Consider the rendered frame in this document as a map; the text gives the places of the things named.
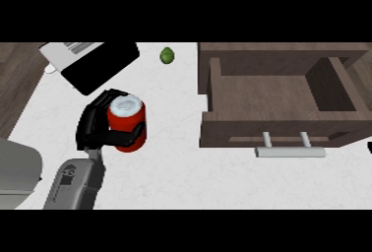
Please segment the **brown wooden drawer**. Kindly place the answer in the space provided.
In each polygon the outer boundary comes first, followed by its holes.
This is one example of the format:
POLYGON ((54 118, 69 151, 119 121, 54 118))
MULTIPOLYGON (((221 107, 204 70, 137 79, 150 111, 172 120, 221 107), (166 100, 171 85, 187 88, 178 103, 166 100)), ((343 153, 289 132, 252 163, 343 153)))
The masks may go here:
POLYGON ((215 111, 368 112, 336 57, 318 59, 296 76, 224 76, 221 60, 212 58, 209 88, 215 111))
POLYGON ((299 133, 305 132, 312 146, 339 148, 372 136, 372 112, 203 112, 199 146, 261 147, 264 132, 278 147, 299 147, 299 133))

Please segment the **green fruit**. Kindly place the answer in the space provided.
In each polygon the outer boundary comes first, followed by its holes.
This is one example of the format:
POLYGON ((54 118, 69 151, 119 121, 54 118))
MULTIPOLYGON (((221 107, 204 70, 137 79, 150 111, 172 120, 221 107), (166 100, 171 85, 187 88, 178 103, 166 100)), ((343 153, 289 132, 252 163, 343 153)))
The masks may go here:
POLYGON ((165 47, 159 53, 159 60, 163 64, 169 64, 173 60, 173 51, 169 47, 165 47))

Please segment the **red can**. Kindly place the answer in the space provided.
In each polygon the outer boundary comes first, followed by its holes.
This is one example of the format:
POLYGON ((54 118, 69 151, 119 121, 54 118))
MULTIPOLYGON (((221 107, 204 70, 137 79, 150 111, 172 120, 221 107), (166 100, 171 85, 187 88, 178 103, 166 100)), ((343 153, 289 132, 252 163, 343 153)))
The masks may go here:
POLYGON ((107 107, 107 121, 111 130, 131 132, 144 121, 144 103, 132 94, 119 95, 107 107))

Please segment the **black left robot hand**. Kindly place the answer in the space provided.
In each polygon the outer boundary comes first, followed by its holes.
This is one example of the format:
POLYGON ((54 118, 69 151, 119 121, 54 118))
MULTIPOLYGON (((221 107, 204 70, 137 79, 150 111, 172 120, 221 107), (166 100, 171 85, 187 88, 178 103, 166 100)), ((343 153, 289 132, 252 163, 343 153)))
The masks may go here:
POLYGON ((119 152, 131 153, 140 149, 145 140, 144 121, 131 132, 110 129, 107 121, 107 107, 119 95, 131 95, 119 90, 101 92, 86 104, 75 130, 76 150, 95 150, 103 146, 113 146, 119 152))

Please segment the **brown wooden drawer front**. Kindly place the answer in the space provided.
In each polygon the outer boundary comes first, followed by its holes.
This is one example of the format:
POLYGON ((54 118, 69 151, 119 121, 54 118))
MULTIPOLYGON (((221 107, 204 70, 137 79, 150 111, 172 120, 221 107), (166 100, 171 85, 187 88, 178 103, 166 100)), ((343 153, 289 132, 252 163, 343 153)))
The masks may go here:
POLYGON ((299 147, 299 133, 305 132, 312 146, 339 148, 372 136, 372 112, 203 112, 199 146, 261 147, 264 132, 278 147, 299 147))

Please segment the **brown wooden cabinet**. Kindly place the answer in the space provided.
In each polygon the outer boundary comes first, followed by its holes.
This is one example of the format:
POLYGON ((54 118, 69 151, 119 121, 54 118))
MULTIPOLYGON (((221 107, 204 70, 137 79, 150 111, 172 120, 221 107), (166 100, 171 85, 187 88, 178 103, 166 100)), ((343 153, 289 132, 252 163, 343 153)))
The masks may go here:
POLYGON ((206 93, 212 58, 224 76, 300 76, 320 58, 337 58, 348 68, 367 51, 364 42, 199 42, 197 94, 206 93))

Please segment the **grey rounded block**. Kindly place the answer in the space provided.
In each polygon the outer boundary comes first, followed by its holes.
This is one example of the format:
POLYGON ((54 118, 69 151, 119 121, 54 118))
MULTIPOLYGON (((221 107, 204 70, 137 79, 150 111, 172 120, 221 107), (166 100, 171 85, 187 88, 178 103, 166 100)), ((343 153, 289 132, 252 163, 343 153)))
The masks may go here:
POLYGON ((14 210, 33 193, 42 173, 39 152, 0 138, 0 210, 14 210))

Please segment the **black and white appliance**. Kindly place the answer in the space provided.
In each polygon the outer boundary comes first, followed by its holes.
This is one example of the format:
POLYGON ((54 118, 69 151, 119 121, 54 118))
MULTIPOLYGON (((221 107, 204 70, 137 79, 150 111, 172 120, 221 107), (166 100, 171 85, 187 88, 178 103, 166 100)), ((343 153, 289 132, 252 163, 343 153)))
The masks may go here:
POLYGON ((89 95, 140 57, 132 41, 47 42, 39 52, 82 95, 89 95))

